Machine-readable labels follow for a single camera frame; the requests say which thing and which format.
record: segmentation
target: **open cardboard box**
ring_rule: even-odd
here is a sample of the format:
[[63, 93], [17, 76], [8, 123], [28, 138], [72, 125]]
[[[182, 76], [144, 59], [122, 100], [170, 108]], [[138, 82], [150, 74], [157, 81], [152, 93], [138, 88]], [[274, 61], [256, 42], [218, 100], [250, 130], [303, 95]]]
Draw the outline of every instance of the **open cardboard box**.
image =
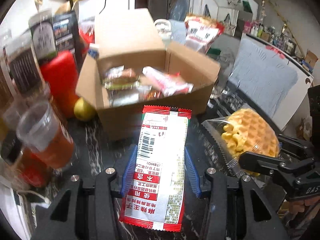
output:
[[[193, 116], [205, 111], [218, 76], [219, 63], [174, 42], [166, 50], [147, 9], [97, 16], [95, 40], [100, 57], [94, 60], [87, 55], [76, 93], [97, 110], [110, 140], [126, 138], [140, 131], [144, 105], [191, 109]], [[188, 94], [110, 108], [101, 77], [108, 69], [121, 65], [133, 68], [138, 75], [145, 66], [168, 74], [180, 72], [181, 77], [194, 87]]]

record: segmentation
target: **black cable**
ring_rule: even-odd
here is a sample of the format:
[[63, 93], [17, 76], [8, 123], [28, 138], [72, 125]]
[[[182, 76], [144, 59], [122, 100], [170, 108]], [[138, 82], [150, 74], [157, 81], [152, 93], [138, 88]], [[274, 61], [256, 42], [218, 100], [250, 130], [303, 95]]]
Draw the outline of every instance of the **black cable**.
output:
[[99, 14], [101, 14], [102, 13], [102, 11], [105, 9], [105, 7], [106, 7], [106, 3], [107, 3], [107, 0], [105, 0], [104, 1], [104, 7], [102, 8], [102, 10], [99, 12]]

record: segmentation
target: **white cord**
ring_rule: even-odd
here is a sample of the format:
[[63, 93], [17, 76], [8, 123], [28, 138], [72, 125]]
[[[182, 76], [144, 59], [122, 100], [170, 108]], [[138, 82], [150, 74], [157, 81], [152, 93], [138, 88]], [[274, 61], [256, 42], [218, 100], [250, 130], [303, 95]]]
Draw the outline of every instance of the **white cord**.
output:
[[17, 194], [20, 195], [20, 194], [33, 194], [33, 195], [36, 195], [38, 196], [39, 198], [42, 198], [44, 200], [45, 203], [47, 204], [51, 204], [51, 201], [50, 199], [48, 199], [47, 197], [44, 197], [42, 196], [41, 194], [35, 192], [35, 191], [32, 191], [32, 190], [17, 190]]

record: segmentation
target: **green object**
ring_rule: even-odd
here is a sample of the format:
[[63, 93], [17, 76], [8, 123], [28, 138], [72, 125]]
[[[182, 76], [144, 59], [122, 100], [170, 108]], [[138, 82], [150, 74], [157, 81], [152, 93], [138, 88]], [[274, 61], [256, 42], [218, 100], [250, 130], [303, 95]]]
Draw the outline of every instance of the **green object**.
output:
[[250, 3], [248, 1], [242, 1], [242, 4], [243, 4], [243, 10], [245, 12], [252, 13], [251, 6], [250, 6]]
[[216, 48], [210, 48], [207, 52], [207, 55], [217, 55], [219, 56], [221, 53], [221, 49], [216, 49]]

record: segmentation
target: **black package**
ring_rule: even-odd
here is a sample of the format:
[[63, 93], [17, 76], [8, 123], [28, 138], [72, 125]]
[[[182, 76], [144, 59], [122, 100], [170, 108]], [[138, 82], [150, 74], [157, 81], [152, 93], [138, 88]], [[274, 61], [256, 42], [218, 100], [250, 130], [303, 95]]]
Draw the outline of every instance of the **black package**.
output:
[[69, 50], [73, 54], [79, 70], [83, 60], [75, 11], [53, 16], [52, 23], [57, 51]]

